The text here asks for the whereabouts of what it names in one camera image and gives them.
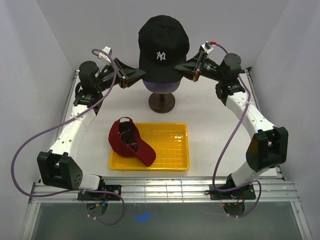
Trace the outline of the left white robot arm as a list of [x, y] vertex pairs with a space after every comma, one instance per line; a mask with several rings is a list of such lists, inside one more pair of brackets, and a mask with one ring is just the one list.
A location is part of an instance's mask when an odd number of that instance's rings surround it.
[[85, 132], [98, 115], [103, 91], [110, 90], [112, 85], [128, 88], [145, 74], [145, 71], [130, 67], [118, 58], [103, 69], [90, 60], [79, 66], [79, 83], [67, 124], [49, 150], [37, 156], [45, 185], [70, 191], [88, 190], [95, 200], [106, 195], [106, 187], [100, 184], [101, 177], [83, 172], [76, 163], [76, 154]]

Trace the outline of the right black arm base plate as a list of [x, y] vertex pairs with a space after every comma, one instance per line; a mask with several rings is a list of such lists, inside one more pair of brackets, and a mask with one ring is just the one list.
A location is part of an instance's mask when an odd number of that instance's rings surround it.
[[240, 189], [233, 191], [221, 192], [217, 191], [212, 184], [209, 189], [204, 191], [205, 195], [209, 195], [211, 200], [255, 200], [256, 194], [252, 185], [244, 186]]

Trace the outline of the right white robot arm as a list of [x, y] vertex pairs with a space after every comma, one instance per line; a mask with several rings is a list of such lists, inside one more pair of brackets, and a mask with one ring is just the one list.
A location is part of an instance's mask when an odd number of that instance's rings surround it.
[[251, 104], [251, 92], [240, 76], [240, 56], [226, 52], [222, 62], [217, 64], [209, 58], [214, 46], [215, 42], [205, 43], [193, 58], [177, 64], [174, 69], [193, 82], [197, 82], [199, 77], [216, 81], [217, 98], [239, 120], [223, 147], [218, 162], [221, 162], [240, 126], [246, 129], [251, 138], [245, 162], [227, 177], [224, 185], [213, 185], [214, 193], [226, 193], [230, 198], [237, 199], [262, 173], [286, 162], [289, 132], [285, 127], [275, 126]]

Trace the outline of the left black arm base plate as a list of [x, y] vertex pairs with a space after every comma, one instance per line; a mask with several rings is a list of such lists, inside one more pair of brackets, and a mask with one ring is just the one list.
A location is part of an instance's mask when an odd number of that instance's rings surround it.
[[122, 186], [120, 184], [107, 184], [98, 189], [99, 192], [87, 192], [81, 190], [77, 195], [78, 201], [119, 201], [119, 196], [122, 193]]

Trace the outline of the black cap red trim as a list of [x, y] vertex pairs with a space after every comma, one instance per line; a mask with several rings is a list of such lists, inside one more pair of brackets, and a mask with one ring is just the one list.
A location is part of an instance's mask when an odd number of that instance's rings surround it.
[[168, 15], [151, 17], [138, 32], [138, 46], [144, 82], [171, 84], [182, 79], [175, 66], [187, 60], [190, 42], [177, 19]]

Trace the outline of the purple LA cap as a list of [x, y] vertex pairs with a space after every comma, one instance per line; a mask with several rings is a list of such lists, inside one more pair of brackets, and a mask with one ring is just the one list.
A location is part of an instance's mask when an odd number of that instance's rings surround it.
[[173, 93], [178, 89], [181, 83], [181, 81], [156, 83], [156, 82], [148, 82], [145, 80], [143, 80], [142, 82], [150, 92], [158, 93], [158, 94]]

